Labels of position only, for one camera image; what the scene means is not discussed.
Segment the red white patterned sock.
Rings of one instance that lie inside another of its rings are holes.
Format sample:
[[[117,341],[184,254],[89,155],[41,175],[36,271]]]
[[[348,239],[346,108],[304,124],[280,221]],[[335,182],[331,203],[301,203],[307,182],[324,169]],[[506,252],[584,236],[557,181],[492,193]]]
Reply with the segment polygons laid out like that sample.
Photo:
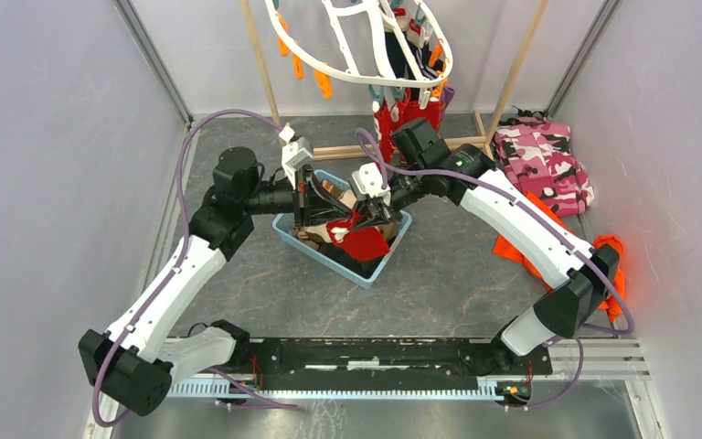
[[[401,108],[400,121],[409,123],[413,120],[425,119],[430,123],[433,130],[439,133],[447,104],[442,96],[439,98],[432,97],[429,92],[428,97],[429,100],[426,106],[421,108],[419,90],[412,93]]]

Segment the red santa pattern sock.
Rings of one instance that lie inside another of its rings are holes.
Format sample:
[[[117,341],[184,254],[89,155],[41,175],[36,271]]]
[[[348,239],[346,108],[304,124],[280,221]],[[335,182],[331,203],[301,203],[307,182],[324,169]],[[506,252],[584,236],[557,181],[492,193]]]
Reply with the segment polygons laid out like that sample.
[[[326,225],[331,242],[360,262],[372,261],[389,253],[390,247],[382,232],[376,226],[355,230],[361,223],[361,215],[354,212],[350,218],[335,219]]]

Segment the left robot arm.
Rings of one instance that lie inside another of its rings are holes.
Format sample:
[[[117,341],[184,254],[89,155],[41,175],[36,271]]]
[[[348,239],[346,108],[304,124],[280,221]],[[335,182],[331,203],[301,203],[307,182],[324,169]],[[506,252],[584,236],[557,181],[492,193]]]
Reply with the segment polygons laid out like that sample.
[[[293,214],[300,225],[326,227],[354,217],[355,197],[339,194],[316,176],[312,154],[296,143],[282,149],[283,178],[269,180],[246,147],[223,151],[213,184],[193,215],[184,215],[184,235],[157,277],[103,332],[88,330],[79,352],[90,384],[95,422],[107,420],[107,397],[125,414],[145,416],[165,399],[173,384],[222,366],[240,372],[250,347],[231,329],[213,324],[199,334],[168,342],[171,329],[202,287],[232,259],[254,229],[256,215]]]

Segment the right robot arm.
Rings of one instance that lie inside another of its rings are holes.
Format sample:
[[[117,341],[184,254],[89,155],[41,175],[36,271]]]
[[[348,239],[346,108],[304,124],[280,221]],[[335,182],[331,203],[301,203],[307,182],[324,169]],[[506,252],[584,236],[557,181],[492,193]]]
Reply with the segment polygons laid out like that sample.
[[[523,367],[528,354],[548,341],[572,338],[607,298],[620,304],[614,281],[620,254],[579,238],[524,196],[482,150],[471,144],[451,149],[430,122],[405,123],[392,135],[403,159],[388,163],[380,144],[363,128],[359,146],[375,159],[359,170],[367,197],[395,213],[426,196],[446,198],[496,230],[539,273],[548,292],[495,336],[494,366],[503,373]]]

